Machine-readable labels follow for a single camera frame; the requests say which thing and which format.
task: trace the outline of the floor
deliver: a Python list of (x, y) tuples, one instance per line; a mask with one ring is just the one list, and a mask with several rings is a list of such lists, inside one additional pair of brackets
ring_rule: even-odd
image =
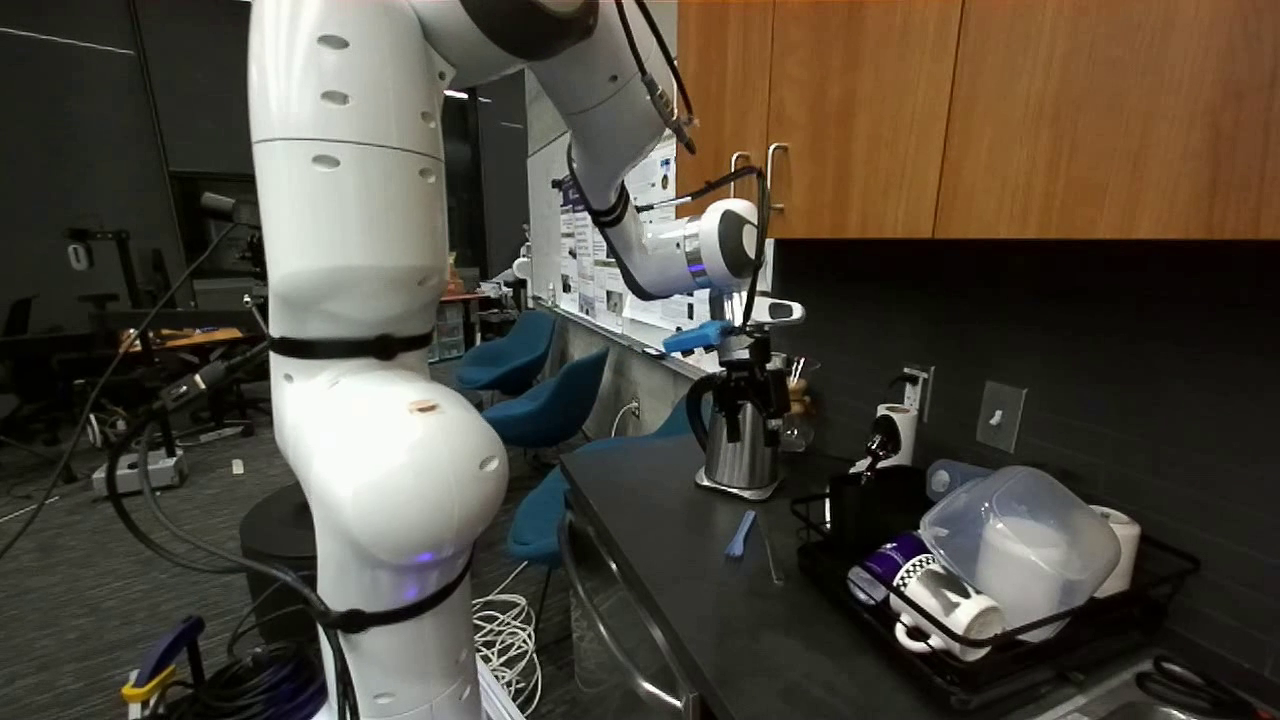
[[(166, 490), (166, 513), (191, 536), (239, 548), (239, 517), (269, 490), (292, 483), (277, 456), (269, 421), (248, 435), (219, 435), (190, 446), (190, 480)], [(108, 500), (87, 490), (102, 453), (73, 459), (77, 480), (56, 480), (56, 497), (32, 532), (0, 561), (0, 714), (63, 720), (123, 714), (115, 686), (139, 650), (181, 617), (204, 617), (204, 662), (223, 662), (223, 640), (251, 609), (244, 576), (181, 571), (139, 548)], [(492, 590), (512, 561), (504, 523), (544, 465), (512, 459), (510, 505), (480, 540), (471, 588)], [(0, 544), (26, 523), (41, 487), (47, 487), (47, 446), (0, 446)], [(515, 590), (538, 595), (544, 571), (515, 576)], [(572, 642), (566, 571), (551, 576), (544, 603), (544, 720), (581, 714), (572, 699)]]

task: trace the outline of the cup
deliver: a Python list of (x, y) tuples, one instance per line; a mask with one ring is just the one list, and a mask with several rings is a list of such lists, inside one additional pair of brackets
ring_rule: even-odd
[(880, 603), (890, 595), (890, 585), (898, 571), (903, 571), (907, 561), (923, 554), (923, 540), (917, 532), (898, 536), (880, 544), (871, 554), (850, 568), (844, 585), (859, 603)]
[(1094, 505), (1094, 513), (1101, 513), (1109, 521), (1109, 529), (1116, 532), (1116, 544), (1122, 544), (1111, 576), (1094, 595), (1130, 590), (1144, 529), (1133, 517), (1103, 508), (1103, 505)]
[(951, 650), (965, 662), (973, 662), (973, 661), (983, 661), (994, 646), (965, 642), (965, 640), (994, 640), (1003, 631), (1003, 617), (1002, 617), (998, 599), (968, 588), (957, 571), (949, 571), (932, 554), (907, 561), (898, 571), (892, 588), (927, 611), (927, 617), (919, 617), (917, 609), (907, 609), (898, 595), (890, 599), (890, 609), (898, 611), (892, 637), (907, 650)]

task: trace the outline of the black countertop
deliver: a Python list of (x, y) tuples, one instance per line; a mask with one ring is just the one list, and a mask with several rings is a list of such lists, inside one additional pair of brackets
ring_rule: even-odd
[[(593, 445), (566, 459), (572, 513), (617, 554), (722, 720), (957, 714), (802, 576), (785, 490), (745, 505), (695, 487), (695, 469), (692, 438)], [(723, 544), (747, 508), (761, 513), (747, 554), (730, 561)]]

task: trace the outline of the tray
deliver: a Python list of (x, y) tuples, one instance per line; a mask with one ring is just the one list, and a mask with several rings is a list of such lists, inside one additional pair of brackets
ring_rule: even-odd
[[(1144, 536), (1130, 590), (1116, 590), (1109, 599), (1089, 599), (1072, 611), (1046, 617), (1037, 622), (1003, 626), (1002, 637), (987, 637), (987, 640), (957, 637), (951, 626), (932, 620), (919, 603), (890, 588), (902, 603), (917, 609), (949, 640), (965, 646), (987, 646), (987, 656), (973, 662), (949, 650), (917, 656), (892, 640), (898, 611), (890, 611), (890, 603), (859, 603), (850, 590), (844, 571), (859, 554), (831, 544), (831, 536), (814, 521), (822, 500), (824, 497), (806, 497), (792, 505), (807, 532), (807, 540), (802, 544), (802, 571), (814, 585), (822, 585), (822, 590), (838, 599), (850, 617), (857, 617), (859, 626), (870, 626), (878, 642), (892, 650), (898, 662), (907, 662), (912, 676), (919, 676), (940, 702), (957, 711), (978, 711), (994, 702), (1013, 702), (1031, 691), (1049, 691), (1101, 661), (1111, 661), (1122, 650), (1150, 642), (1162, 631), (1173, 595), (1185, 588), (1189, 576), (1202, 571), (1195, 554), (1155, 536)], [(1057, 631), (1051, 640), (1046, 642), (1017, 640), (1021, 631), (1031, 631), (1057, 620), (1067, 620), (1067, 626)]]

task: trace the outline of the purple object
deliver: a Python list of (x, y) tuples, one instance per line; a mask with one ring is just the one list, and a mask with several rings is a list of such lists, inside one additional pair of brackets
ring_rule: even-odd
[(859, 603), (880, 603), (898, 571), (923, 554), (923, 540), (917, 532), (880, 544), (871, 554), (850, 568), (844, 585)]

